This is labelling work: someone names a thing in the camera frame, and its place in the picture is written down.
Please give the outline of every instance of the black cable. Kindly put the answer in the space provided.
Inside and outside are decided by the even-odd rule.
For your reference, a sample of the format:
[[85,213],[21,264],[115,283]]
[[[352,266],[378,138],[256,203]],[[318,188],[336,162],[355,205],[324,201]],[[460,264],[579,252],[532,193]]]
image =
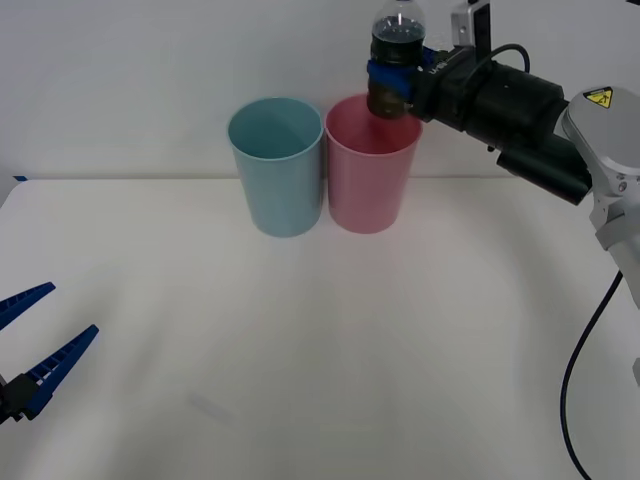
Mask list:
[[489,55],[484,57],[482,60],[478,62],[478,64],[471,70],[471,73],[467,75],[467,78],[462,82],[462,86],[460,90],[462,91],[462,96],[464,97],[467,91],[467,87],[469,86],[469,82],[476,74],[480,71],[482,67],[484,67],[487,63],[489,63],[494,57],[500,55],[502,52],[507,52],[509,50],[515,50],[516,52],[522,55],[522,60],[524,61],[524,71],[525,73],[529,73],[531,71],[531,59],[529,58],[529,52],[522,45],[518,45],[517,43],[507,43],[506,45],[502,45],[501,47],[493,50]]
[[578,344],[576,345],[576,348],[573,350],[573,353],[571,354],[571,358],[569,359],[569,364],[567,365],[567,369],[564,372],[564,378],[562,379],[562,389],[560,390],[560,424],[562,425],[562,438],[564,439],[564,444],[567,447],[567,452],[569,452],[569,456],[571,457],[571,461],[573,462],[573,465],[576,467],[578,472],[580,472],[580,475],[582,475],[582,478],[584,478],[585,480],[592,480],[592,479],[589,476],[589,474],[587,474],[586,470],[580,463],[580,460],[578,460],[578,456],[576,455],[576,452],[573,449],[573,444],[571,443],[571,437],[569,437],[569,427],[567,425],[567,390],[569,389],[569,380],[571,379],[571,373],[573,372],[573,367],[575,367],[576,365],[576,361],[578,360],[578,356],[582,351],[582,347],[584,347],[584,344],[587,342],[587,339],[589,338],[589,334],[593,330],[593,327],[595,327],[596,323],[598,323],[598,320],[600,320],[600,316],[602,315],[602,312],[604,312],[604,309],[607,308],[607,305],[609,304],[611,297],[613,297],[613,294],[616,293],[618,285],[620,285],[621,281],[622,281],[622,272],[618,272],[618,274],[616,275],[616,278],[613,279],[613,283],[611,283],[611,286],[609,287],[607,294],[604,296],[604,298],[602,299],[602,302],[600,302],[600,305],[598,305],[598,308],[593,313],[591,320],[589,320],[589,323],[584,329],[584,332],[582,332],[582,336],[580,337],[580,340],[578,340]]

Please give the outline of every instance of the plastic cup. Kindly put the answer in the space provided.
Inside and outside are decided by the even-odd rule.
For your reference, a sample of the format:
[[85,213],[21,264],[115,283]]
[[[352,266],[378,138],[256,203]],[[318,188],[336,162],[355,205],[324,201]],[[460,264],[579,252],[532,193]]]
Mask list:
[[265,98],[241,108],[228,135],[253,223],[274,237],[300,235],[322,209],[322,118],[308,103]]
[[356,95],[331,109],[326,129],[333,219],[356,233],[393,225],[422,133],[420,120],[378,118],[369,112],[367,96]]

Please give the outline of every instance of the white table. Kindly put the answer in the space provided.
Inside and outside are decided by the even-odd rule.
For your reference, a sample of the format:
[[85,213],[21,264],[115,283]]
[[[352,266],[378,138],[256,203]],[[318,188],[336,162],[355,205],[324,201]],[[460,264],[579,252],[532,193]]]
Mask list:
[[[3,480],[577,479],[558,395],[616,269],[524,181],[412,180],[388,231],[251,224],[240,183],[29,181],[0,209],[0,298],[58,289],[0,334],[13,378],[101,332]],[[640,313],[624,285],[569,421],[595,479],[640,475]]]

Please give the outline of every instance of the warning label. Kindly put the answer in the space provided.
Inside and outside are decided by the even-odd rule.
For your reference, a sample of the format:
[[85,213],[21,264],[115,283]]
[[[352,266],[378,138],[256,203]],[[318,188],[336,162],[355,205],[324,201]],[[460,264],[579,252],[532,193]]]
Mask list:
[[600,88],[599,90],[587,92],[584,96],[587,100],[592,101],[596,105],[609,108],[611,106],[611,99],[613,98],[613,89],[611,87]]

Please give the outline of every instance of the light blue cup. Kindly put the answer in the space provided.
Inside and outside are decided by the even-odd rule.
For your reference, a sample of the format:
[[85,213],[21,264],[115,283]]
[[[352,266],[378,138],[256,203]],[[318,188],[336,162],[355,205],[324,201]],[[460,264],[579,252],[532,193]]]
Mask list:
[[320,113],[292,98],[265,98],[229,122],[229,141],[253,223],[268,235],[293,237],[313,227],[322,209]]

